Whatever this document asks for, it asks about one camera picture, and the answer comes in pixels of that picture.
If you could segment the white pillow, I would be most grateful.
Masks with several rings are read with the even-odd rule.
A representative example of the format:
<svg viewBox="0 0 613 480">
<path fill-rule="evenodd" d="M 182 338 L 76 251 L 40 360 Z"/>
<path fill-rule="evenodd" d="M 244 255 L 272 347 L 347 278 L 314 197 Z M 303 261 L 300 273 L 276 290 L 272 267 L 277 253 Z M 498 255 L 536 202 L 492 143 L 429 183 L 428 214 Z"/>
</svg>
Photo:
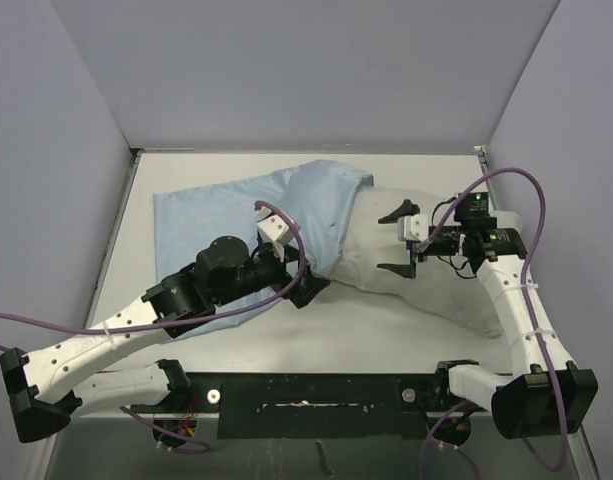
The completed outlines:
<svg viewBox="0 0 613 480">
<path fill-rule="evenodd" d="M 500 337 L 502 326 L 478 280 L 459 278 L 436 258 L 419 264 L 414 279 L 377 267 L 408 262 L 405 245 L 397 239 L 397 227 L 378 223 L 405 200 L 418 205 L 423 214 L 431 214 L 441 202 L 439 196 L 419 190 L 363 187 L 357 192 L 332 278 L 365 292 L 398 296 L 481 337 Z"/>
</svg>

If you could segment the light blue pillowcase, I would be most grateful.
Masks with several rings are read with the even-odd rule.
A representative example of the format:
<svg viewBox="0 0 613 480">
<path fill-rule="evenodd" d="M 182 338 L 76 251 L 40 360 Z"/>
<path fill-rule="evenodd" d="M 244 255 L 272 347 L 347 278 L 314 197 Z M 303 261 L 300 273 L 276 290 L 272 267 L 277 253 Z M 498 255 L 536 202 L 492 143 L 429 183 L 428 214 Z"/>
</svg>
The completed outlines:
<svg viewBox="0 0 613 480">
<path fill-rule="evenodd" d="M 222 236 L 256 247 L 257 201 L 272 204 L 295 221 L 313 273 L 330 278 L 342 257 L 356 194 L 373 184 L 372 174 L 365 170 L 315 160 L 267 175 L 156 194 L 156 279 L 178 272 Z"/>
</svg>

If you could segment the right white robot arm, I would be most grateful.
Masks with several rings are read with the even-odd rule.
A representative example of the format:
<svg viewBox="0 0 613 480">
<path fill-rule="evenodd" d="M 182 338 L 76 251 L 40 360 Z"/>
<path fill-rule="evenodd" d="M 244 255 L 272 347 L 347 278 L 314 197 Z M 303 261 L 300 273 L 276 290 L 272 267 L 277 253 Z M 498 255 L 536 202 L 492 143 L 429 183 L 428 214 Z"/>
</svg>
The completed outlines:
<svg viewBox="0 0 613 480">
<path fill-rule="evenodd" d="M 506 439 L 577 432 L 598 382 L 592 370 L 577 367 L 553 330 L 519 232 L 499 226 L 484 192 L 463 196 L 454 206 L 453 220 L 451 226 L 432 226 L 416 204 L 404 200 L 379 221 L 396 225 L 409 260 L 381 267 L 413 279 L 418 263 L 428 257 L 465 258 L 492 301 L 512 372 L 489 372 L 470 360 L 441 362 L 445 374 L 431 384 L 432 399 L 445 409 L 467 400 L 490 412 Z"/>
</svg>

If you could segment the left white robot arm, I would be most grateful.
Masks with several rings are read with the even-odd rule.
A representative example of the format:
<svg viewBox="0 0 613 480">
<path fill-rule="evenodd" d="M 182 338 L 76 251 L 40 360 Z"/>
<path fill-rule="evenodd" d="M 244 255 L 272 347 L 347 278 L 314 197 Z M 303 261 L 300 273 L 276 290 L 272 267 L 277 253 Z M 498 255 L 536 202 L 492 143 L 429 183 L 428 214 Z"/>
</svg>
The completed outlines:
<svg viewBox="0 0 613 480">
<path fill-rule="evenodd" d="M 0 367 L 17 437 L 22 443 L 48 438 L 76 416 L 124 405 L 179 411 L 188 406 L 191 382 L 176 360 L 158 360 L 136 370 L 109 371 L 129 355 L 192 330 L 189 319 L 207 324 L 217 308 L 266 288 L 296 308 L 328 287 L 314 275 L 299 249 L 277 255 L 260 241 L 255 250 L 222 236 L 193 263 L 165 277 L 102 325 L 95 335 L 75 335 L 31 352 L 12 348 Z"/>
</svg>

